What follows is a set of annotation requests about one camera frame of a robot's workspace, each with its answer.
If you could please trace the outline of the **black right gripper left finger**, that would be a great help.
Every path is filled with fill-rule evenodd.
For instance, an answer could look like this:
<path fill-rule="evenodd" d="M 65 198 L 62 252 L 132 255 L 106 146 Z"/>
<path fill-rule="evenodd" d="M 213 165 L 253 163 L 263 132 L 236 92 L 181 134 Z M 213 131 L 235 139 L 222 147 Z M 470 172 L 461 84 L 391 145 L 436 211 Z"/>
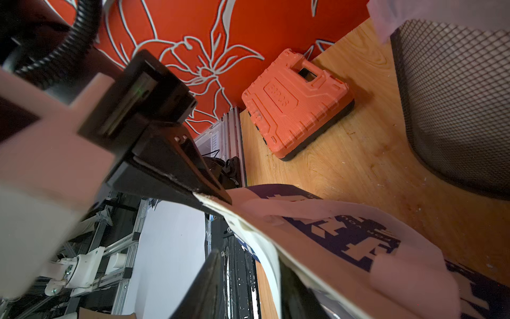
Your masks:
<path fill-rule="evenodd" d="M 220 252 L 212 250 L 183 300 L 171 315 L 175 318 L 216 318 L 220 294 Z"/>

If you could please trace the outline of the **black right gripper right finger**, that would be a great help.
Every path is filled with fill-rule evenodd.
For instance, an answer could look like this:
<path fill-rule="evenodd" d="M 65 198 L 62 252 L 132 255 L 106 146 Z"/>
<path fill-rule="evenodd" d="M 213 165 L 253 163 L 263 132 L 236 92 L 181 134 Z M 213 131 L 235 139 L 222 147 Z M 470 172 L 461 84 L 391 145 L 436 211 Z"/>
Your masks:
<path fill-rule="evenodd" d="M 329 318 L 313 292 L 304 285 L 296 273 L 281 259 L 279 263 L 282 283 L 282 317 L 290 319 Z"/>

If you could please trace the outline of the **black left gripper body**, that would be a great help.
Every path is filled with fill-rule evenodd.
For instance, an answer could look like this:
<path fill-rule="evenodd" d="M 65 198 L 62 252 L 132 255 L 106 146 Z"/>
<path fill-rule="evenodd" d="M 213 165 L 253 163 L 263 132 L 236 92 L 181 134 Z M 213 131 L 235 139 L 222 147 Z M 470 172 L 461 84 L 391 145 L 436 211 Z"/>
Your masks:
<path fill-rule="evenodd" d="M 231 204 L 183 126 L 196 105 L 188 87 L 149 51 L 138 52 L 78 133 L 111 152 L 114 191 L 180 203 L 206 213 L 198 195 Z"/>

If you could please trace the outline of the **white and navy bag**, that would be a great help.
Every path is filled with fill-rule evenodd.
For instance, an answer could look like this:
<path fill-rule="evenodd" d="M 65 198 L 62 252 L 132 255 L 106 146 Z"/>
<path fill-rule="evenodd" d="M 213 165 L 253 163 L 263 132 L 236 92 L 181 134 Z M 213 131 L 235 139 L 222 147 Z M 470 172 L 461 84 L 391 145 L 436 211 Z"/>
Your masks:
<path fill-rule="evenodd" d="M 509 288 L 463 265 L 379 209 L 268 184 L 198 195 L 262 265 L 282 318 L 282 262 L 328 316 L 508 318 Z"/>

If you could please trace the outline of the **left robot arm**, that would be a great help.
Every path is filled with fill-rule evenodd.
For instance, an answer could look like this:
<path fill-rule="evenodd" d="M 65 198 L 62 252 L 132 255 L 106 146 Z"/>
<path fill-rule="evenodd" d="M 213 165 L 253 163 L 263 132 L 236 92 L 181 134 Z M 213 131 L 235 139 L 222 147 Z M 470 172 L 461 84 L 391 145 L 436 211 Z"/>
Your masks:
<path fill-rule="evenodd" d="M 149 51 L 114 70 L 93 47 L 100 1 L 79 1 L 72 25 L 40 1 L 1 2 L 1 70 L 44 98 L 84 111 L 78 134 L 114 154 L 113 190 L 204 210 L 197 196 L 231 203 L 183 121 L 189 88 Z"/>

